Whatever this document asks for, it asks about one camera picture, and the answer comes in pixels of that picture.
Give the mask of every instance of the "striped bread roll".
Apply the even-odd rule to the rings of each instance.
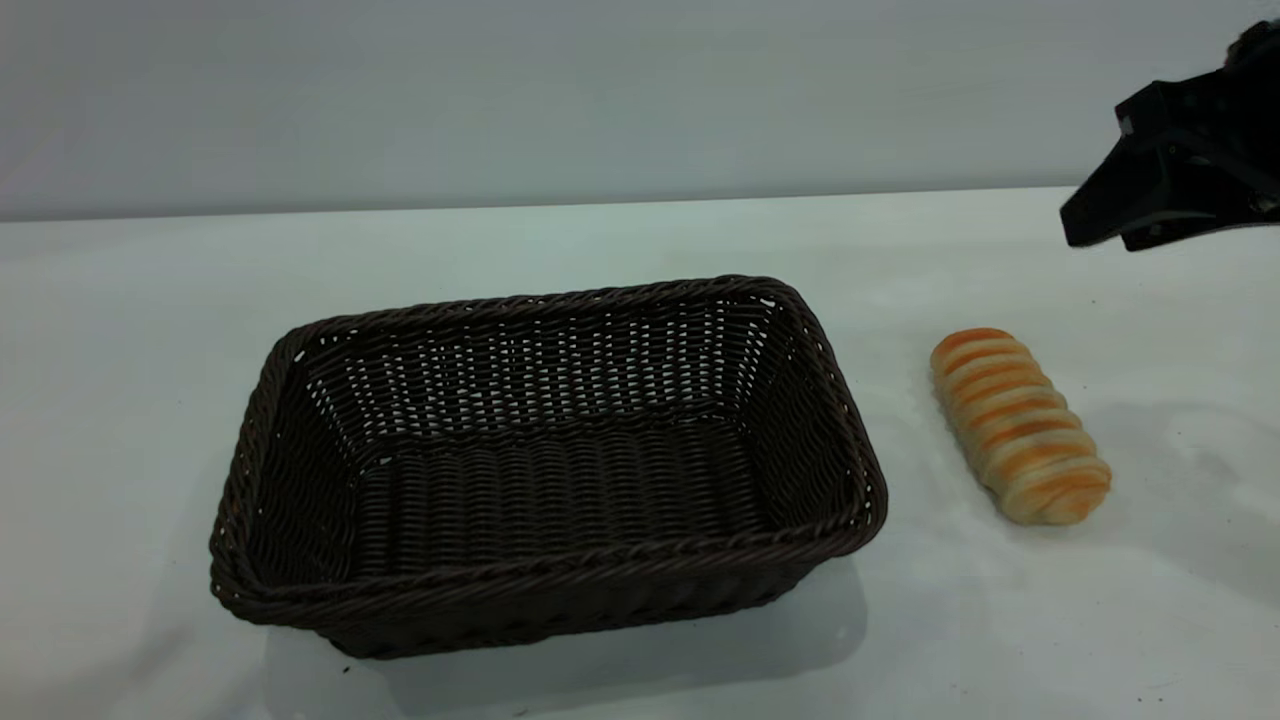
[[[1069,525],[1102,503],[1111,468],[1027,346],[1004,331],[948,336],[933,382],[969,465],[1015,523]]]

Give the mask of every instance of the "brown woven basket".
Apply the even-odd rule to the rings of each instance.
[[[769,602],[886,500],[778,281],[422,305],[276,342],[212,591],[357,657],[529,643]]]

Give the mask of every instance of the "white table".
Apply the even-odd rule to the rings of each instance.
[[[1065,195],[0,225],[0,716],[1275,717],[1280,233],[1073,251]],[[727,618],[394,662],[209,593],[288,328],[721,273],[786,279],[831,337],[891,491],[851,559]],[[975,324],[1114,466],[1084,524],[1015,527],[965,469],[927,366]]]

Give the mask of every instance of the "white wall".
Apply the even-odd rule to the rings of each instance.
[[[1280,0],[0,0],[0,219],[1078,182]]]

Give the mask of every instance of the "basket bottom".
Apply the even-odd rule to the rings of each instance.
[[[723,418],[388,436],[371,456],[348,536],[353,580],[772,529]]]

